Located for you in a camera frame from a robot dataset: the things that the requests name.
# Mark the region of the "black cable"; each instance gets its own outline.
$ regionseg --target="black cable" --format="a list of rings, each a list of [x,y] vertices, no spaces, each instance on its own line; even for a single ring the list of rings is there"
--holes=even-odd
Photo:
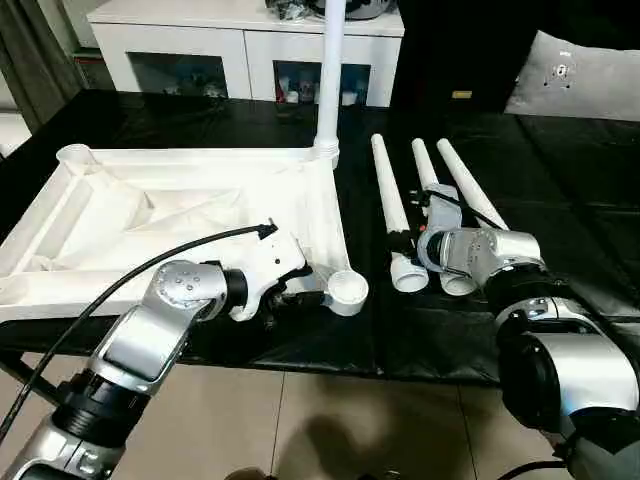
[[[65,332],[60,336],[60,338],[58,338],[58,340],[56,340],[56,342],[51,346],[51,348],[49,348],[49,350],[40,359],[40,362],[38,362],[38,365],[36,366],[35,370],[33,371],[33,374],[31,375],[29,380],[22,386],[22,390],[20,390],[20,393],[18,393],[18,396],[16,397],[15,401],[13,402],[13,405],[11,405],[11,409],[5,415],[4,420],[2,421],[2,425],[0,425],[0,445],[2,445],[2,442],[4,441],[5,437],[7,436],[7,433],[9,433],[9,430],[11,429],[11,425],[13,425],[13,422],[15,421],[16,417],[18,416],[18,413],[20,413],[20,409],[24,405],[24,402],[27,399],[27,396],[29,395],[29,393],[33,389],[34,384],[36,383],[38,378],[40,378],[40,375],[42,375],[42,372],[44,371],[44,369],[47,368],[47,365],[49,365],[49,362],[51,361],[51,359],[55,355],[56,351],[65,342],[65,340],[67,340],[67,338],[69,338],[69,336],[87,318],[89,318],[89,316],[93,312],[95,312],[95,310],[100,305],[102,305],[102,303],[104,303],[104,301],[107,298],[109,298],[111,295],[113,295],[113,293],[116,290],[118,290],[122,285],[124,285],[129,280],[131,280],[132,278],[136,277],[137,275],[140,275],[142,272],[144,272],[148,268],[156,265],[157,263],[160,263],[163,260],[171,258],[174,255],[182,253],[182,252],[184,252],[186,250],[190,250],[192,248],[199,247],[200,245],[204,245],[206,243],[211,243],[211,242],[215,242],[217,240],[222,240],[223,238],[235,237],[235,236],[238,236],[238,235],[244,235],[246,233],[251,233],[251,232],[258,232],[261,236],[266,236],[266,235],[269,235],[270,233],[273,233],[275,230],[276,230],[275,225],[254,225],[254,226],[251,226],[251,227],[237,228],[235,230],[228,230],[226,232],[216,233],[215,235],[209,235],[207,237],[199,238],[198,240],[193,240],[191,242],[185,243],[185,244],[180,245],[178,247],[172,248],[171,250],[168,250],[168,251],[158,255],[157,257],[152,258],[151,260],[147,260],[145,263],[143,263],[142,265],[134,268],[129,273],[127,273],[122,278],[120,278],[115,283],[113,283],[109,288],[107,288],[104,292],[102,292],[102,294],[98,298],[96,298],[93,302],[91,302],[91,304],[89,304],[89,306],[87,306],[82,311],[82,313],[80,313],[80,315],[78,315],[78,318],[76,318],[74,320],[74,322],[71,325],[69,325],[69,328],[67,328],[65,330]]]
[[[508,471],[504,475],[502,475],[498,480],[511,480],[512,478],[516,478],[523,473],[531,472],[533,470],[541,470],[543,468],[567,468],[567,465],[560,460],[545,460],[539,462],[531,462],[525,463],[524,465],[520,465],[519,467],[514,468],[513,470]]]
[[[458,200],[457,198],[450,197],[449,195],[445,195],[444,193],[436,192],[434,190],[425,190],[424,191],[424,195],[426,197],[429,197],[429,196],[433,195],[434,197],[438,197],[438,198],[441,198],[442,200],[445,200],[445,201],[447,201],[449,203],[453,203],[454,205],[457,205],[458,207],[460,207],[462,210],[467,210],[468,212],[471,212],[474,217],[479,218],[484,223],[489,225],[491,228],[495,228],[496,230],[504,230],[500,225],[498,225],[496,222],[491,220],[489,217],[487,217],[486,215],[480,213],[475,208],[470,207],[466,203],[463,203],[462,201]]]

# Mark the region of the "glass cabinet door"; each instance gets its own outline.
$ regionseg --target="glass cabinet door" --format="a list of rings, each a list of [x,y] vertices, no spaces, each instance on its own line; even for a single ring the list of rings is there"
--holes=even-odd
[[[324,39],[317,33],[245,32],[255,100],[317,101]],[[345,35],[340,101],[343,106],[387,107],[400,38]]]
[[[93,24],[117,90],[251,98],[241,30]]]
[[[128,52],[140,90],[168,95],[227,98],[221,57]]]
[[[320,71],[315,62],[273,61],[274,95],[278,103],[318,103]],[[342,65],[340,101],[343,106],[366,105],[370,65]]]

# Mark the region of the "gray curtain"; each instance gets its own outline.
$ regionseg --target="gray curtain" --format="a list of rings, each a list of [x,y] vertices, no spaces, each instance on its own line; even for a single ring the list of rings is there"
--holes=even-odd
[[[0,0],[0,69],[32,132],[82,88],[37,0]]]

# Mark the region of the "white vertical pole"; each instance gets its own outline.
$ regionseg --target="white vertical pole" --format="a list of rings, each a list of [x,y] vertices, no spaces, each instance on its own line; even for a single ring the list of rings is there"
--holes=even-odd
[[[346,3],[346,0],[325,2],[324,58],[320,76],[318,130],[313,142],[314,160],[329,158],[333,168],[338,165],[340,153],[337,128]]]

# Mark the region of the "table leg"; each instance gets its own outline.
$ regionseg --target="table leg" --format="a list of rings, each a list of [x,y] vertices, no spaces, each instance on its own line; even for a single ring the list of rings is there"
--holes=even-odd
[[[19,382],[25,383],[31,378],[33,368],[22,360],[22,355],[21,352],[0,352],[0,368]],[[54,407],[60,403],[56,387],[43,377],[36,380],[33,391]]]

